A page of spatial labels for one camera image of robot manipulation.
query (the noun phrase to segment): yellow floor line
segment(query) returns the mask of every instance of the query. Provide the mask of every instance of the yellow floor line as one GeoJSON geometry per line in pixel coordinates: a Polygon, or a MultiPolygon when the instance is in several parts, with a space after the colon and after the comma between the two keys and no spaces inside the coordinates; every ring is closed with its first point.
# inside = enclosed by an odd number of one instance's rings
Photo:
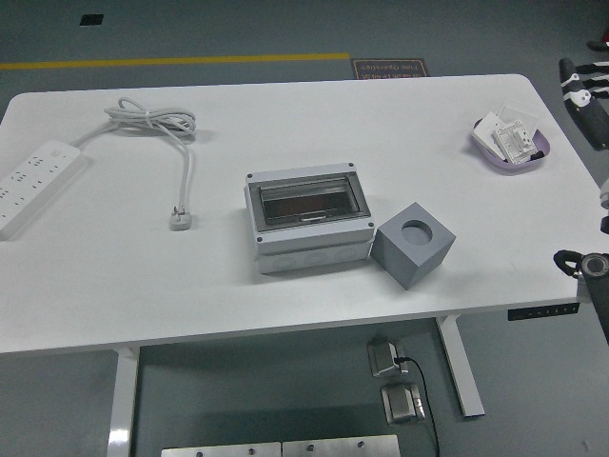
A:
{"type": "Polygon", "coordinates": [[[78,69],[92,67],[131,67],[141,65],[235,64],[246,62],[288,62],[299,60],[349,59],[345,52],[311,54],[227,55],[217,57],[169,57],[161,59],[67,60],[56,62],[1,63],[0,70],[78,69]]]}

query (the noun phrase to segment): power plug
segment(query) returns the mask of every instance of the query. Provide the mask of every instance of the power plug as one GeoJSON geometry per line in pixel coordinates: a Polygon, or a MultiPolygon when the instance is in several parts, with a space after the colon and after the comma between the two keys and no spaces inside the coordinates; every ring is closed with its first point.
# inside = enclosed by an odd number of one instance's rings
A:
{"type": "Polygon", "coordinates": [[[84,164],[79,149],[48,141],[0,181],[0,241],[11,238],[84,164]]]}
{"type": "Polygon", "coordinates": [[[169,218],[169,228],[174,231],[188,230],[192,227],[192,216],[184,207],[178,209],[173,207],[173,212],[169,218]]]}

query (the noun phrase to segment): table top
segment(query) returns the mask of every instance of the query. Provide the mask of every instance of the table top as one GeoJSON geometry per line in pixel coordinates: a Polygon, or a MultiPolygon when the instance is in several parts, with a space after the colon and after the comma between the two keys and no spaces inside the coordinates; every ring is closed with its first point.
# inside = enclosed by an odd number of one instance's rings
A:
{"type": "Polygon", "coordinates": [[[562,248],[606,250],[599,189],[518,75],[26,93],[0,125],[0,176],[69,143],[128,96],[197,118],[193,228],[172,232],[182,156],[167,139],[106,133],[88,163],[0,243],[0,353],[116,348],[572,303],[562,248]],[[527,172],[483,158],[470,132],[505,97],[536,107],[548,157],[527,172]],[[456,236],[404,290],[374,260],[258,273],[250,172],[353,162],[377,226],[418,202],[456,236]]]}

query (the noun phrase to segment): purple dish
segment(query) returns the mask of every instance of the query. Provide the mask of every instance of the purple dish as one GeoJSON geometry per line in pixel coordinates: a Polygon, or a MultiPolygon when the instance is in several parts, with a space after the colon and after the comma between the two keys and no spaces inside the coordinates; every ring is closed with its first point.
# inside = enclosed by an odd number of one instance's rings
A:
{"type": "MultiPolygon", "coordinates": [[[[476,124],[474,124],[474,129],[480,123],[480,121],[481,119],[476,124]]],[[[486,160],[488,160],[494,166],[499,167],[500,169],[526,169],[527,167],[531,167],[537,164],[539,161],[541,161],[541,159],[544,159],[550,153],[550,143],[539,130],[535,130],[535,134],[533,135],[533,144],[535,145],[538,151],[543,153],[543,157],[537,160],[530,160],[522,164],[510,164],[509,162],[503,162],[499,157],[497,157],[487,148],[484,148],[478,142],[476,142],[476,144],[481,149],[482,155],[486,157],[486,160]]]]}

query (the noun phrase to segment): gray cube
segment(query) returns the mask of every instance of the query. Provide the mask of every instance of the gray cube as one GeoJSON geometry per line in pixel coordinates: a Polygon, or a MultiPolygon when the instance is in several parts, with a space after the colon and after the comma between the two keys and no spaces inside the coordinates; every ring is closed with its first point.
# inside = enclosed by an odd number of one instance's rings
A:
{"type": "Polygon", "coordinates": [[[413,203],[377,229],[370,255],[403,288],[411,288],[442,263],[455,238],[418,203],[413,203]]]}

